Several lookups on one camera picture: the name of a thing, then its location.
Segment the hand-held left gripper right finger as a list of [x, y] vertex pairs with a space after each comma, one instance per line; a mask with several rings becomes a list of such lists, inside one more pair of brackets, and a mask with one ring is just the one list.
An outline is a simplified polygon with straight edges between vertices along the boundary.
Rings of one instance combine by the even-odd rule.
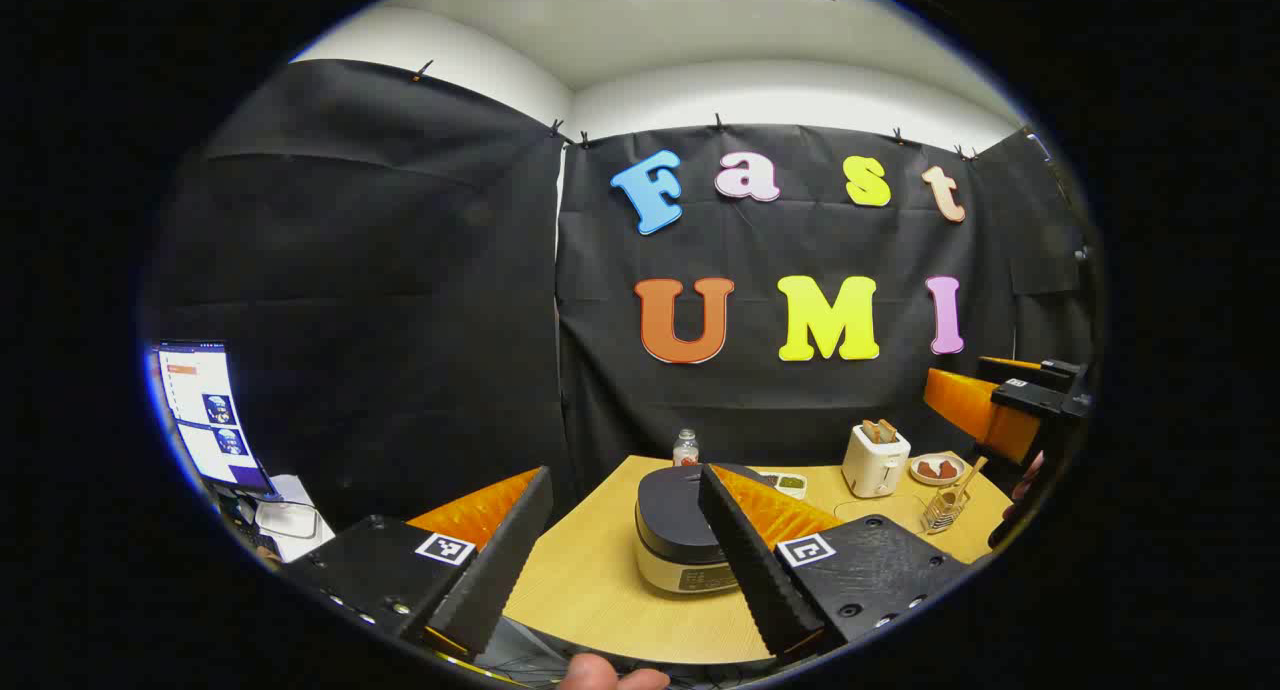
[[722, 465], [701, 467], [698, 504], [782, 661], [867, 643], [972, 568], [883, 515], [840, 520]]

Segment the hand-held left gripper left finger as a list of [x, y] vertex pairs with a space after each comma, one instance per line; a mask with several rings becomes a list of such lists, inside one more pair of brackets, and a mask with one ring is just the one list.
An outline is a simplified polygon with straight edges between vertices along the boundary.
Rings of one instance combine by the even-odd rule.
[[538, 466], [410, 521], [371, 515], [285, 563], [285, 577], [396, 641], [485, 652], [554, 504]]

